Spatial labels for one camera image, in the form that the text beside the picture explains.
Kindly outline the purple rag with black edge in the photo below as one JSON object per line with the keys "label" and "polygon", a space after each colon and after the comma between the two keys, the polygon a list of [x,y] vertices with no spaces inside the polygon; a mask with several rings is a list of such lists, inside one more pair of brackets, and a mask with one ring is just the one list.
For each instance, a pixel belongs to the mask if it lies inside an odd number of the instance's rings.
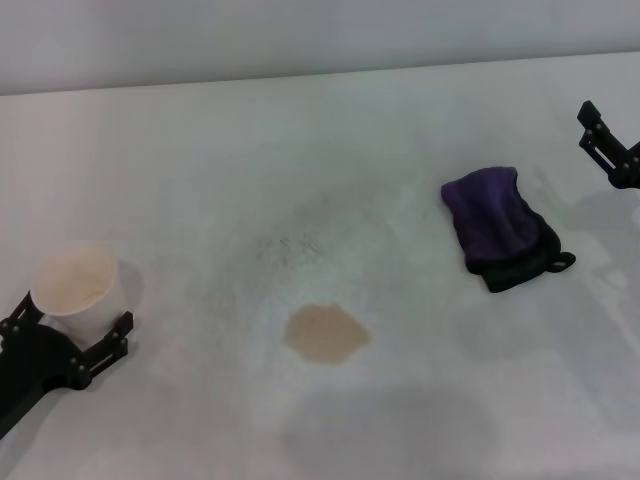
{"label": "purple rag with black edge", "polygon": [[556,232],[518,190],[514,167],[489,167],[444,184],[448,208],[467,270],[500,293],[576,262]]}

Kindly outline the white paper cup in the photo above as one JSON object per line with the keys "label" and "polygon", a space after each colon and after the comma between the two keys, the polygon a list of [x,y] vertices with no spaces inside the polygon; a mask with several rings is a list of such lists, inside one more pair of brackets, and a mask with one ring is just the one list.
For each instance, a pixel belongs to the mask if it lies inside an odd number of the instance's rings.
{"label": "white paper cup", "polygon": [[32,277],[30,294],[36,308],[82,350],[107,335],[128,310],[118,259],[99,242],[60,247]]}

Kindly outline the brown water stain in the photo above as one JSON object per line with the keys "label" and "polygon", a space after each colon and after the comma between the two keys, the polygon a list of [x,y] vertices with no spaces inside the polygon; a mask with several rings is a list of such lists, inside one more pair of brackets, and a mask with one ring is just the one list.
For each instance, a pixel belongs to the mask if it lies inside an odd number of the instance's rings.
{"label": "brown water stain", "polygon": [[339,365],[369,345],[372,335],[339,305],[309,304],[292,314],[283,340],[306,362]]}

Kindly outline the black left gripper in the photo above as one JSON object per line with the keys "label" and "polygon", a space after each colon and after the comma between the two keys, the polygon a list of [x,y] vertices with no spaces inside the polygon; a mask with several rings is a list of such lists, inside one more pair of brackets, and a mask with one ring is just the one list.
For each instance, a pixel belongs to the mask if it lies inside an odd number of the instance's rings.
{"label": "black left gripper", "polygon": [[69,387],[84,390],[129,353],[127,335],[134,327],[130,311],[124,312],[100,341],[77,354],[65,335],[37,326],[40,320],[41,311],[28,291],[0,321],[0,436],[9,433],[47,393]]}

